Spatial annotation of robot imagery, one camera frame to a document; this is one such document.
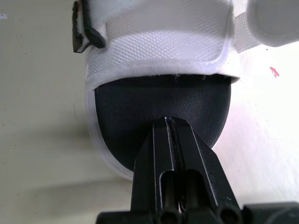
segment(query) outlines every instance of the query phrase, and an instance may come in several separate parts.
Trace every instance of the white mesh fabric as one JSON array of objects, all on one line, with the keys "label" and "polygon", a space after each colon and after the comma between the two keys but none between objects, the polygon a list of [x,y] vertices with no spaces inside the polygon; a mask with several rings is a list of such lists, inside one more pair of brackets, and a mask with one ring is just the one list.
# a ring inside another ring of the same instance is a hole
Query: white mesh fabric
[{"label": "white mesh fabric", "polygon": [[86,88],[125,77],[217,73],[230,51],[232,19],[231,0],[151,0],[118,15],[106,23],[107,47],[90,52]]}]

